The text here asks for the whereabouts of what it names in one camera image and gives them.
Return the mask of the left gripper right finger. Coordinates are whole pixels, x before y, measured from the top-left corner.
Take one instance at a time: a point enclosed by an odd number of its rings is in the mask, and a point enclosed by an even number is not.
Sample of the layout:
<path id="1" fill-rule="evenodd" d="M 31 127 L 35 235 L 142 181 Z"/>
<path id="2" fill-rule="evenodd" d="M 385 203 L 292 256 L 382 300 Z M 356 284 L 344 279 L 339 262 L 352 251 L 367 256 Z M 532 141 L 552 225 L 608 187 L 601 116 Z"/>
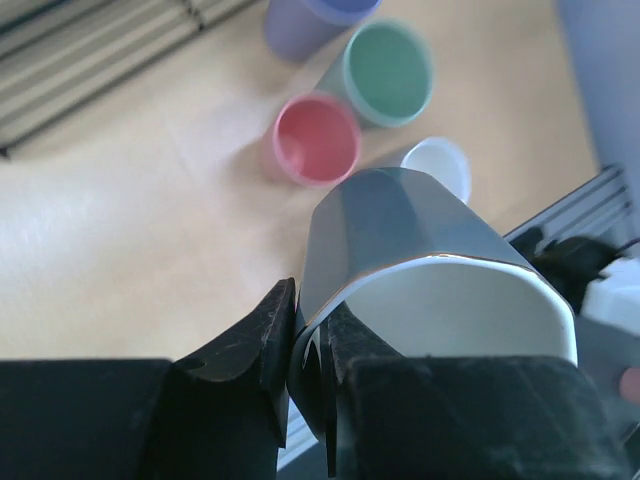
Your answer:
<path id="1" fill-rule="evenodd" d="M 338 307 L 321 327 L 336 479 L 624 479 L 598 394 L 553 357 L 405 357 Z"/>

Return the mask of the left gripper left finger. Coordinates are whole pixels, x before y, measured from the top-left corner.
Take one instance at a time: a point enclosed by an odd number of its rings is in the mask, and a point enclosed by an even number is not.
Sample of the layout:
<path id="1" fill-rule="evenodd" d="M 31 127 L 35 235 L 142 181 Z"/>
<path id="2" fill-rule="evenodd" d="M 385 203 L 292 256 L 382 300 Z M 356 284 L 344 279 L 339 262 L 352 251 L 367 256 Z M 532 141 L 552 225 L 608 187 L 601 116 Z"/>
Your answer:
<path id="1" fill-rule="evenodd" d="M 286 443 L 295 282 L 176 361 L 154 411 L 147 479 L 273 479 Z"/>

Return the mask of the blue-grey mug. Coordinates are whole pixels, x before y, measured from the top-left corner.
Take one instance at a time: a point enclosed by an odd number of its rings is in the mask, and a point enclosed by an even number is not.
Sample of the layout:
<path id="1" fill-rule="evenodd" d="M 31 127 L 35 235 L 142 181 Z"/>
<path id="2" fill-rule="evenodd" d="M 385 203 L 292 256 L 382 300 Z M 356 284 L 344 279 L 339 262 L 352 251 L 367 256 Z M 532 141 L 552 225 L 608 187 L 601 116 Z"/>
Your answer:
<path id="1" fill-rule="evenodd" d="M 578 357 L 569 303 L 433 177 L 366 169 L 315 208 L 288 390 L 325 447 L 321 327 L 346 306 L 405 357 Z"/>

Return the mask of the white mug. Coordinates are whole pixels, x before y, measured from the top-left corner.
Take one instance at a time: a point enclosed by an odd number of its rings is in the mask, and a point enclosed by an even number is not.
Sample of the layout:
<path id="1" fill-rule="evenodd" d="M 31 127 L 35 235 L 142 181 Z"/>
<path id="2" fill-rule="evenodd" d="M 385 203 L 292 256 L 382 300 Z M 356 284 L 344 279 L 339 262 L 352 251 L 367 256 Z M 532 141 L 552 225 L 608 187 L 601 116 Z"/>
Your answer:
<path id="1" fill-rule="evenodd" d="M 463 203 L 469 203 L 472 193 L 470 165 L 464 152 L 448 139 L 424 139 L 407 151 L 400 166 L 430 175 Z"/>

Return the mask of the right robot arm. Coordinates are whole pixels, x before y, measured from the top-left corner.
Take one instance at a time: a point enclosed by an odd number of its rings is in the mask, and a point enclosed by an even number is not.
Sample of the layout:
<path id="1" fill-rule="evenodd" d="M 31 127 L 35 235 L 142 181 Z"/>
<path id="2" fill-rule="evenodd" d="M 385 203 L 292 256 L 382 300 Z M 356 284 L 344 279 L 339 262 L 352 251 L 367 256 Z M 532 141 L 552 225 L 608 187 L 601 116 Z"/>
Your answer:
<path id="1" fill-rule="evenodd" d="M 631 249 L 588 235 L 543 242 L 543 231 L 531 227 L 511 240 L 568 301 L 576 314 L 576 330 L 610 328 L 639 335 L 639 258 Z"/>

